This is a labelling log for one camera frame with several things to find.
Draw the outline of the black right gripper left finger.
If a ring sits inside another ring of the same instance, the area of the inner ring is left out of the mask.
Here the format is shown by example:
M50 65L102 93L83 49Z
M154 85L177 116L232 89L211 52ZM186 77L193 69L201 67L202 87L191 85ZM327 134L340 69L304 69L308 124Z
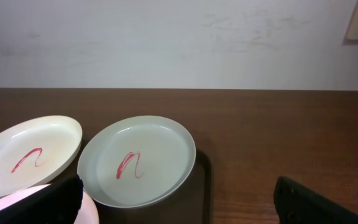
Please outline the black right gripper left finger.
M73 224L82 199L83 182L73 175L0 210L0 224Z

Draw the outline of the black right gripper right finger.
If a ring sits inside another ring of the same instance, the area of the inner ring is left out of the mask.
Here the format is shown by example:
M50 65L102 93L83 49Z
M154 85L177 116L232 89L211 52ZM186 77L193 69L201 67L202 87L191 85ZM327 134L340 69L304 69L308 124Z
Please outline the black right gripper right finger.
M280 224L358 224L358 215L308 189L280 176L273 201Z

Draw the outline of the pink plate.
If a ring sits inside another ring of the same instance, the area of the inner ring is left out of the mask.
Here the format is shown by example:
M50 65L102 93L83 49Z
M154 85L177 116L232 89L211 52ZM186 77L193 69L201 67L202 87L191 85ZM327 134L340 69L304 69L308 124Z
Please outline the pink plate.
M47 186L48 184L29 187L0 198L0 210L38 192ZM99 215L96 205L93 202L93 199L86 192L83 192L81 208L77 214L74 224L99 224Z

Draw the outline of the cream plate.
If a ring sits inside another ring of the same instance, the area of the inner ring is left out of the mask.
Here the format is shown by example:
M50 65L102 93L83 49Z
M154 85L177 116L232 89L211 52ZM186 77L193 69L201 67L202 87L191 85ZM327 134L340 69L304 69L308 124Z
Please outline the cream plate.
M44 116L0 133L0 198L46 184L61 174L80 150L83 130L67 116Z

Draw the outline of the pale green plate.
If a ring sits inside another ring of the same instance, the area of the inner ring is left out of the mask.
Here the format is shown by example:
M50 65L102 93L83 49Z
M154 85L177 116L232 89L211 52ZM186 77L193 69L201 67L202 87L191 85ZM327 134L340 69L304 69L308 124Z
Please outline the pale green plate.
M85 192L114 208L139 208L174 193L190 175L196 146L180 123L135 116L95 135L83 149L77 173Z

